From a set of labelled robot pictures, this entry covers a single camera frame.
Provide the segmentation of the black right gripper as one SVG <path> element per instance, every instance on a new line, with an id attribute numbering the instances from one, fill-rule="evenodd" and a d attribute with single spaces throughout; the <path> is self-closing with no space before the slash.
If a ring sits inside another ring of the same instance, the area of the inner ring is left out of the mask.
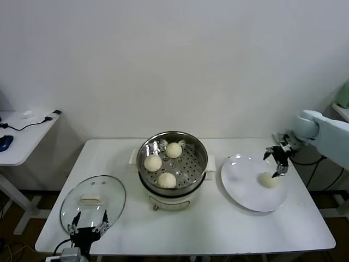
<path id="1" fill-rule="evenodd" d="M 277 163 L 276 171 L 272 178 L 284 176 L 288 171 L 288 154 L 280 146 L 267 147 L 263 155 L 263 160 L 266 160 L 270 155 L 273 156 Z"/>

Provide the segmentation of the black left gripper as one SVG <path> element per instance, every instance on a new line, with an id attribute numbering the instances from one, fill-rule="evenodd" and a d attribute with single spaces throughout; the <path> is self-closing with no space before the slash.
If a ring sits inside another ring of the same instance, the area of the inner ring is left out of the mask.
<path id="1" fill-rule="evenodd" d="M 68 233 L 71 234 L 74 247 L 79 248 L 81 253 L 89 253 L 92 243 L 100 240 L 100 231 L 106 231 L 109 228 L 107 210 L 104 211 L 102 221 L 95 227 L 77 228 L 80 217 L 79 211 L 72 223 L 68 224 Z"/>

